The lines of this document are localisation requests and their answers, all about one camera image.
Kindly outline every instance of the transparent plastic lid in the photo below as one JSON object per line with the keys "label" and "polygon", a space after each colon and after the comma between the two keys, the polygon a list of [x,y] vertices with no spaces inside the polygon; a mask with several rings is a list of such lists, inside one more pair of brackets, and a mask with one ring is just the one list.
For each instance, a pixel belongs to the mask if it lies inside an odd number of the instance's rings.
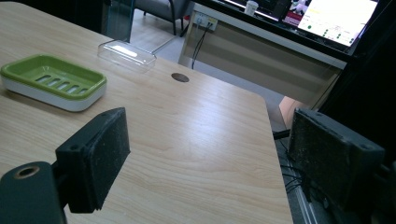
{"label": "transparent plastic lid", "polygon": [[98,56],[139,73],[146,73],[157,59],[154,54],[119,40],[99,45]]}

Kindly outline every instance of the wood grain surface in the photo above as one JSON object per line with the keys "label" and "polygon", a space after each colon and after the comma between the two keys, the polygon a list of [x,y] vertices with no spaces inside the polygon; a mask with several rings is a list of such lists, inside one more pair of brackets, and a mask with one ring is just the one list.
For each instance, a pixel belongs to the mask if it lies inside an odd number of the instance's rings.
{"label": "wood grain surface", "polygon": [[77,113],[0,82],[0,175],[30,161],[55,162],[55,149],[73,133],[123,106],[132,152],[103,209],[72,214],[66,206],[69,223],[292,223],[264,100],[161,58],[145,74],[127,70],[97,57],[109,40],[0,3],[0,66],[48,53],[107,77],[106,94]]}

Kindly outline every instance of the electrical socket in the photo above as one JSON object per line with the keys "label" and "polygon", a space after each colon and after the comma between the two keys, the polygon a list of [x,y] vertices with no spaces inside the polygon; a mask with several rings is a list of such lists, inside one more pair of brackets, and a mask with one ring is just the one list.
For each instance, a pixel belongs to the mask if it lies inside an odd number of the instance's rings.
{"label": "electrical socket", "polygon": [[214,31],[218,25],[218,20],[213,17],[209,17],[204,13],[196,12],[193,23],[199,24],[202,27],[207,27],[209,23],[212,23],[212,25],[209,27],[209,30]]}

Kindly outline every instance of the chair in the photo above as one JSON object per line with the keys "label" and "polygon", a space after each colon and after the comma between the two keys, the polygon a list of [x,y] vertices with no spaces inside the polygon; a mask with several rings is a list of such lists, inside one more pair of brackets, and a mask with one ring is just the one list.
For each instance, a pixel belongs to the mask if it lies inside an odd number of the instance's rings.
{"label": "chair", "polygon": [[183,17],[187,15],[190,4],[192,4],[190,0],[135,0],[134,8],[142,10],[144,15],[149,13],[172,22],[174,35],[176,35],[176,20],[181,21],[181,30],[183,30]]}

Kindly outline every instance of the green soap dish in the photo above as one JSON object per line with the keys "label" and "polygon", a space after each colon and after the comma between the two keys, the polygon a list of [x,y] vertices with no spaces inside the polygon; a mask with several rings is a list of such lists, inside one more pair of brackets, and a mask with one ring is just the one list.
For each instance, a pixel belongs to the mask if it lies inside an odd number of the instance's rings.
{"label": "green soap dish", "polygon": [[106,91],[106,77],[51,55],[34,55],[1,68],[3,85],[69,111],[88,108]]}

